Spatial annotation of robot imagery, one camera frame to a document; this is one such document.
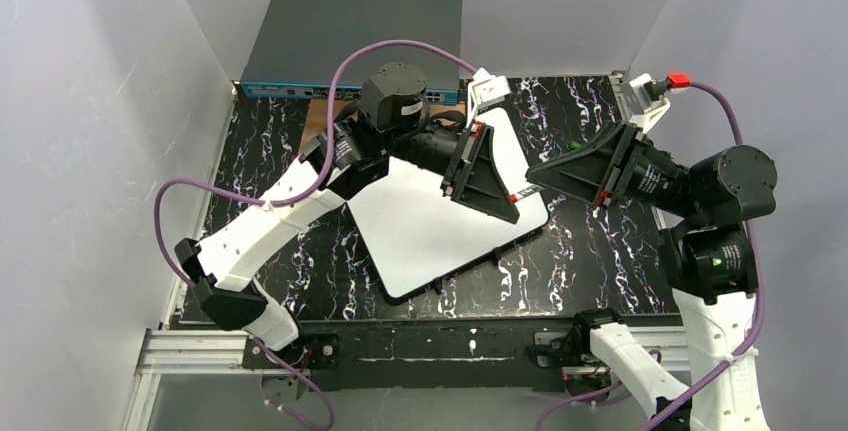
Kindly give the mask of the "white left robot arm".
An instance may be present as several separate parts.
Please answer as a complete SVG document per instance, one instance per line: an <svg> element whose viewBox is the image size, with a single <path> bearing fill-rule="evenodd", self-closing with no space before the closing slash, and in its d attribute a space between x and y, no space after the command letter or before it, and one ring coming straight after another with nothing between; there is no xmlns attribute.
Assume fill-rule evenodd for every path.
<svg viewBox="0 0 848 431"><path fill-rule="evenodd" d="M314 221L386 177L393 158L441 176L440 189L451 201L518 222L520 212L495 164L493 127L438 122L425 91L420 68L404 62L382 66L258 204L211 236L175 245L178 265L214 324L245 331L273 352L295 343L299 324L264 290L257 272Z"/></svg>

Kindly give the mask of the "white whiteboard black frame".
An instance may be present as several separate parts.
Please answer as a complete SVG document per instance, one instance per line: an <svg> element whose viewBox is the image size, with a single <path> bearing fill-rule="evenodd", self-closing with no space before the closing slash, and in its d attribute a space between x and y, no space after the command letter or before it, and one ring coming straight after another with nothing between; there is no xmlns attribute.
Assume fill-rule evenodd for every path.
<svg viewBox="0 0 848 431"><path fill-rule="evenodd" d="M391 300L512 246L550 219L538 194L517 201L520 216L510 224L451 201L440 184L436 174L392 158L388 175L347 203Z"/></svg>

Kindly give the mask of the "white marker pen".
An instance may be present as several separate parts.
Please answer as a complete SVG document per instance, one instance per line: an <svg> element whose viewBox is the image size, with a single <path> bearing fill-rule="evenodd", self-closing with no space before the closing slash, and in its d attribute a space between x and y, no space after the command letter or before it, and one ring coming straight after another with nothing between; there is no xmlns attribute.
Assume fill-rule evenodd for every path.
<svg viewBox="0 0 848 431"><path fill-rule="evenodd" d="M543 187L538 185L530 185L524 189L516 191L510 195L510 199L513 203L517 203L529 196L535 195L543 190Z"/></svg>

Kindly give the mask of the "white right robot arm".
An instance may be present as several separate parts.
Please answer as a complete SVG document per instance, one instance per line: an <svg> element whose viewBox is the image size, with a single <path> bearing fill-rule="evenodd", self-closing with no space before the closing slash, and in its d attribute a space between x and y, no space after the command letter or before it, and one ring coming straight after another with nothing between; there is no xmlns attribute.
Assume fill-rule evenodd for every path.
<svg viewBox="0 0 848 431"><path fill-rule="evenodd" d="M640 404L650 430L766 429L753 345L763 300L747 224L775 210L773 160L737 144L686 167L640 127L609 123L526 177L600 208L624 199L678 217L660 233L662 261L692 384L674 378L612 309L577 313L566 335L531 346L531 354L562 366L604 366Z"/></svg>

